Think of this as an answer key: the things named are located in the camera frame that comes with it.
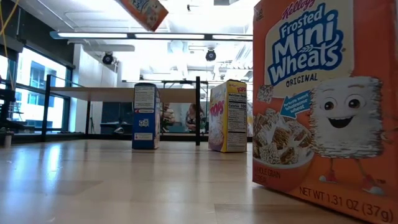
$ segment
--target cartoon eyes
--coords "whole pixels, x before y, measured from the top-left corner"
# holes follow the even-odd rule
[[[346,104],[352,109],[359,109],[365,106],[366,100],[361,95],[351,95],[347,97]]]
[[[324,103],[321,104],[321,108],[324,110],[333,110],[336,105],[337,105],[336,100],[332,97],[328,97],[324,100]]]

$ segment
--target cartoon mini wheat character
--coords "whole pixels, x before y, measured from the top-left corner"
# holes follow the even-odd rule
[[[337,183],[333,160],[354,159],[363,175],[362,189],[384,195],[361,164],[361,159],[380,156],[384,150],[381,87],[377,78],[349,77],[327,80],[312,90],[313,150],[330,158],[330,170],[320,181]]]

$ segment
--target person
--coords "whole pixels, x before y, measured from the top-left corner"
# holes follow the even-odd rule
[[[203,118],[203,110],[201,106],[199,105],[199,110],[200,110],[200,121]],[[197,105],[192,103],[189,106],[189,110],[187,111],[187,116],[185,117],[185,125],[187,125],[187,128],[190,132],[194,132],[196,130],[196,120],[197,120]]]
[[[160,115],[162,116],[163,132],[168,132],[169,129],[167,127],[173,126],[175,123],[174,110],[170,109],[170,103],[164,103]]]

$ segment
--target cartoon smile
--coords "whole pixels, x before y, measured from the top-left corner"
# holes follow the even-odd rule
[[[352,121],[352,119],[354,118],[354,116],[352,117],[348,117],[348,118],[328,118],[330,124],[335,127],[335,128],[345,128],[347,127],[347,125],[350,124],[350,122]]]

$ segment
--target wooden floor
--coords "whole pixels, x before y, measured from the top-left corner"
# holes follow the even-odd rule
[[[0,223],[357,223],[251,182],[251,152],[129,141],[0,150]]]

